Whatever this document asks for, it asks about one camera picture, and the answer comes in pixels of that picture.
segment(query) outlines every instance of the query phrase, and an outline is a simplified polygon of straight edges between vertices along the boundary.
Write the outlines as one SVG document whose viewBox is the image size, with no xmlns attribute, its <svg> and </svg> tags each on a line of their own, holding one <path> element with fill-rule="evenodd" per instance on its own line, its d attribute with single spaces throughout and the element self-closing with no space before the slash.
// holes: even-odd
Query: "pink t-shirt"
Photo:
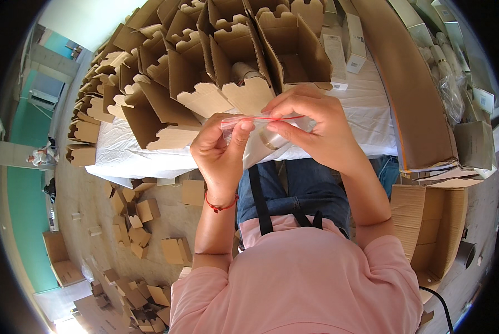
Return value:
<svg viewBox="0 0 499 334">
<path fill-rule="evenodd" d="M 246 250 L 229 267 L 201 267 L 172 286 L 170 334 L 414 333 L 422 314 L 418 281 L 400 241 L 364 250 L 328 219 L 323 230 L 293 215 L 241 226 Z"/>
</svg>

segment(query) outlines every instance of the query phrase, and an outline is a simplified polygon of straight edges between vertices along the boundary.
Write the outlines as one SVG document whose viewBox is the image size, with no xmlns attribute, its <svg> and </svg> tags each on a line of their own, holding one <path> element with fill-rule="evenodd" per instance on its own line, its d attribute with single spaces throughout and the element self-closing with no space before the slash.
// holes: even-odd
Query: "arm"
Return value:
<svg viewBox="0 0 499 334">
<path fill-rule="evenodd" d="M 299 86 L 274 98 L 263 111 L 271 111 L 273 117 L 297 112 L 316 121 L 310 133 L 281 121 L 272 122 L 268 129 L 340 172 L 362 249 L 374 239 L 394 233 L 385 190 L 355 141 L 338 99 Z"/>
<path fill-rule="evenodd" d="M 227 146 L 220 127 L 226 114 L 215 114 L 203 126 L 190 147 L 207 183 L 207 199 L 215 207 L 227 207 L 235 201 L 235 192 L 242 177 L 242 155 L 249 133 L 255 128 L 251 121 L 240 122 L 233 129 Z M 232 258 L 234 235 L 232 206 L 215 213 L 206 203 L 195 235 L 195 255 L 192 269 L 217 267 L 228 271 Z"/>
</svg>

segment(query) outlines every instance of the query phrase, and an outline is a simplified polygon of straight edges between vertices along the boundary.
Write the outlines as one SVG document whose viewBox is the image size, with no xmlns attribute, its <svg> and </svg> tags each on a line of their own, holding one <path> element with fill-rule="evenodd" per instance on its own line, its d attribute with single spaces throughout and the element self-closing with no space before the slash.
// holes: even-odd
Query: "hand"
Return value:
<svg viewBox="0 0 499 334">
<path fill-rule="evenodd" d="M 297 86 L 275 97 L 262 112 L 282 117 L 292 112 L 306 115 L 316 126 L 310 133 L 286 122 L 271 122 L 267 128 L 305 150 L 320 164 L 346 175 L 355 171 L 356 162 L 365 158 L 335 97 L 325 96 L 308 86 Z"/>
<path fill-rule="evenodd" d="M 238 182 L 242 177 L 242 155 L 249 133 L 255 129 L 253 121 L 239 122 L 233 129 L 229 145 L 223 139 L 222 119 L 232 114 L 214 114 L 203 126 L 190 146 L 190 153 L 207 183 L 210 204 L 225 207 L 234 201 Z"/>
</svg>

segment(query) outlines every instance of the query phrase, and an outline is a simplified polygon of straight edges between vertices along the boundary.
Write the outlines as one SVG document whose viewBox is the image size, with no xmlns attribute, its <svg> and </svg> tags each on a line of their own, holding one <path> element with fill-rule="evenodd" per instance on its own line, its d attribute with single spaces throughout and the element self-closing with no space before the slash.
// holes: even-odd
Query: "person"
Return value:
<svg viewBox="0 0 499 334">
<path fill-rule="evenodd" d="M 47 137 L 48 141 L 45 144 L 44 147 L 32 151 L 32 155 L 28 156 L 26 158 L 26 161 L 28 163 L 32 163 L 34 166 L 38 167 L 41 164 L 47 164 L 51 163 L 50 158 L 51 157 L 54 161 L 58 162 L 59 157 L 58 154 L 56 153 L 56 143 L 53 138 Z"/>
<path fill-rule="evenodd" d="M 170 334 L 415 332 L 423 311 L 417 277 L 339 100 L 302 86 L 275 97 L 268 111 L 316 122 L 311 132 L 267 126 L 312 159 L 286 161 L 286 193 L 273 162 L 242 170 L 251 121 L 235 126 L 228 145 L 226 115 L 207 121 L 190 150 L 208 190 L 192 271 L 172 286 Z M 329 168 L 340 172 L 347 197 Z M 233 260 L 235 215 L 246 250 Z"/>
</svg>

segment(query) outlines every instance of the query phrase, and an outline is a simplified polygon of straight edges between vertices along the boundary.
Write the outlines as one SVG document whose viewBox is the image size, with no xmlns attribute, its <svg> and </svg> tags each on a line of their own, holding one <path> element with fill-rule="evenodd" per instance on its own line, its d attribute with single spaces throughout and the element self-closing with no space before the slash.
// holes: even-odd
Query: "air conditioner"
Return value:
<svg viewBox="0 0 499 334">
<path fill-rule="evenodd" d="M 45 109 L 53 110 L 54 106 L 58 102 L 58 97 L 46 94 L 37 89 L 31 89 L 29 91 L 29 98 L 27 101 Z"/>
</svg>

